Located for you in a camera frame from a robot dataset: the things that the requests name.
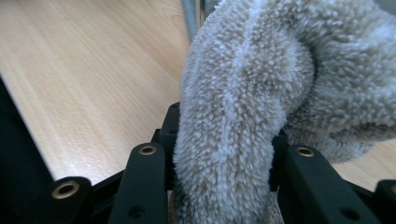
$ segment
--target wooden surface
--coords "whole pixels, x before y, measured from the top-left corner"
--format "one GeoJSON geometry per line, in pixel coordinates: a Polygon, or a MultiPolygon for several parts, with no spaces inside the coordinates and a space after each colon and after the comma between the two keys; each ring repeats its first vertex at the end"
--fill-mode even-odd
{"type": "MultiPolygon", "coordinates": [[[[178,101],[179,0],[0,0],[0,71],[53,176],[122,170],[178,101]]],[[[396,178],[396,142],[338,165],[368,189],[396,178]]]]}

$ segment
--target wooden table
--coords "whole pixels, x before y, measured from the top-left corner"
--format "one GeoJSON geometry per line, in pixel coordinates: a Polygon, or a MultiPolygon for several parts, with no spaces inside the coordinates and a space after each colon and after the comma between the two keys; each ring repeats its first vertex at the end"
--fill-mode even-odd
{"type": "MultiPolygon", "coordinates": [[[[0,71],[55,179],[122,170],[178,101],[188,47],[180,0],[0,0],[0,71]]],[[[395,146],[336,168],[372,189],[395,146]]]]}

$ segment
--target light wood grain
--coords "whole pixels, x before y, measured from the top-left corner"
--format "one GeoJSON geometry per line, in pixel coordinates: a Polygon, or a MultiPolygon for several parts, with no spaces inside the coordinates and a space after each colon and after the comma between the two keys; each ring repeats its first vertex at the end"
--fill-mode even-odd
{"type": "MultiPolygon", "coordinates": [[[[0,71],[56,179],[125,167],[178,101],[188,41],[179,0],[0,0],[0,71]]],[[[336,169],[373,189],[395,146],[336,169]]]]}

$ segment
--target fluffy towel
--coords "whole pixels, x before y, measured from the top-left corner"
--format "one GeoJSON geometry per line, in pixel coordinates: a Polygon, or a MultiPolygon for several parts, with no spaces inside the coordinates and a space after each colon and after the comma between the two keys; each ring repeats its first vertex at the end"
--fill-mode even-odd
{"type": "Polygon", "coordinates": [[[271,140],[348,161],[395,137],[395,18],[371,0],[223,0],[182,76],[178,223],[265,223],[271,140]]]}

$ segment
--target gray towel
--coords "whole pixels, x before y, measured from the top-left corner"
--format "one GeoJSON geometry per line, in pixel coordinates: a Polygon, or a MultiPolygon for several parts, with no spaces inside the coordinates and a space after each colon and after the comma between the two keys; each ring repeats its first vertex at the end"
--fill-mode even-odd
{"type": "Polygon", "coordinates": [[[266,223],[271,140],[349,161],[396,135],[396,22],[371,0],[223,0],[191,44],[178,223],[266,223]]]}

